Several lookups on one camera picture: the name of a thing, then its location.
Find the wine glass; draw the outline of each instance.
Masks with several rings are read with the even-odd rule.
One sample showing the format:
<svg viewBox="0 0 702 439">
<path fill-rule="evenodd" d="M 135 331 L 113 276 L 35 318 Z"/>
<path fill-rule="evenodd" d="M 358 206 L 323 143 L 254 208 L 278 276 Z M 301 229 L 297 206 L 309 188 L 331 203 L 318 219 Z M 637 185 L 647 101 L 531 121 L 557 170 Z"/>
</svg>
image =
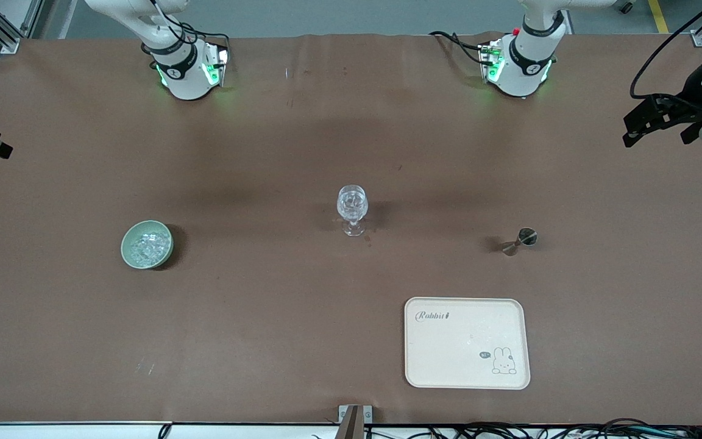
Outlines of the wine glass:
<svg viewBox="0 0 702 439">
<path fill-rule="evenodd" d="M 338 194 L 338 213 L 343 217 L 343 231 L 348 236 L 359 236 L 364 233 L 360 222 L 367 214 L 367 195 L 362 187 L 356 184 L 343 186 Z"/>
</svg>

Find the rabbit logo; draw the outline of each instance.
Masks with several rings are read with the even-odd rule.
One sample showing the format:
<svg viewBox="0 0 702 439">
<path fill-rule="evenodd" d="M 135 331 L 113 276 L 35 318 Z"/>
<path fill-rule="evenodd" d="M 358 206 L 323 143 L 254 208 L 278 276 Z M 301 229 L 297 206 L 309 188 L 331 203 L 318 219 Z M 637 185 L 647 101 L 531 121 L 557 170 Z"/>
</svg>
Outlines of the rabbit logo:
<svg viewBox="0 0 702 439">
<path fill-rule="evenodd" d="M 507 375 L 516 374 L 516 363 L 513 361 L 510 348 L 495 348 L 495 359 L 492 362 L 492 373 Z"/>
</svg>

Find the metal jigger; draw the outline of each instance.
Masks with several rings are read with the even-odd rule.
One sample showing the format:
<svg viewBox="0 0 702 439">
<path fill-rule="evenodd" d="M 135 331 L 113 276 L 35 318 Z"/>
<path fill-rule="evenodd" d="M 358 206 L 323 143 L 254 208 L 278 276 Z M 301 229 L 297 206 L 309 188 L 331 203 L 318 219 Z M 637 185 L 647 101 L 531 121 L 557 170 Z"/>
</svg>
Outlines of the metal jigger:
<svg viewBox="0 0 702 439">
<path fill-rule="evenodd" d="M 513 256 L 519 252 L 519 245 L 524 247 L 532 247 L 535 245 L 535 241 L 538 240 L 538 233 L 535 230 L 525 227 L 519 230 L 519 236 L 516 237 L 514 242 L 506 242 L 503 244 L 502 252 L 506 256 Z"/>
</svg>

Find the table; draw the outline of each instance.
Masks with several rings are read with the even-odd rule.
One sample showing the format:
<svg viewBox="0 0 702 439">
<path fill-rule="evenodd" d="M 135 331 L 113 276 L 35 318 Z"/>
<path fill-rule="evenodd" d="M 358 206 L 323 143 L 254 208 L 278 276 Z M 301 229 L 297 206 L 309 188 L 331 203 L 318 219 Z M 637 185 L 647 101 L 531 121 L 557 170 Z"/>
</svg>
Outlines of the table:
<svg viewBox="0 0 702 439">
<path fill-rule="evenodd" d="M 484 41 L 477 36 L 474 41 Z M 622 146 L 663 36 L 570 36 L 527 99 L 433 37 L 232 42 L 179 102 L 139 41 L 24 41 L 0 62 L 0 420 L 702 424 L 702 144 Z M 702 61 L 677 38 L 640 85 Z M 361 184 L 368 231 L 340 231 Z M 129 269 L 128 227 L 177 248 Z M 532 250 L 497 252 L 521 227 Z M 410 387 L 402 307 L 515 298 L 523 391 Z"/>
</svg>

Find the green led light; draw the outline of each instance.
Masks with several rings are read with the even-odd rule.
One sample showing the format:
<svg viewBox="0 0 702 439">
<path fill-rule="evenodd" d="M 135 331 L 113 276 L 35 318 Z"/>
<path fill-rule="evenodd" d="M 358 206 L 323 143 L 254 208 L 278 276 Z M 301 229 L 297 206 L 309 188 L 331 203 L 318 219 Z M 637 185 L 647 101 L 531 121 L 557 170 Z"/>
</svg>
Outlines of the green led light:
<svg viewBox="0 0 702 439">
<path fill-rule="evenodd" d="M 218 84 L 218 69 L 213 66 L 205 66 L 204 64 L 202 65 L 202 69 L 205 72 L 208 83 L 211 85 Z"/>
<path fill-rule="evenodd" d="M 543 82 L 543 81 L 546 80 L 546 77 L 548 76 L 549 67 L 551 67 L 551 61 L 549 61 L 549 62 L 546 64 L 546 67 L 544 67 L 544 75 L 541 77 L 541 82 Z"/>
<path fill-rule="evenodd" d="M 158 75 L 161 78 L 161 85 L 169 87 L 167 85 L 167 80 L 164 79 L 164 74 L 161 72 L 161 68 L 158 65 L 156 66 L 156 72 L 158 72 Z"/>
<path fill-rule="evenodd" d="M 498 62 L 489 67 L 489 80 L 492 82 L 497 82 L 500 78 L 500 73 L 502 72 L 503 67 L 505 67 L 505 62 L 502 61 L 502 58 L 499 58 Z"/>
</svg>

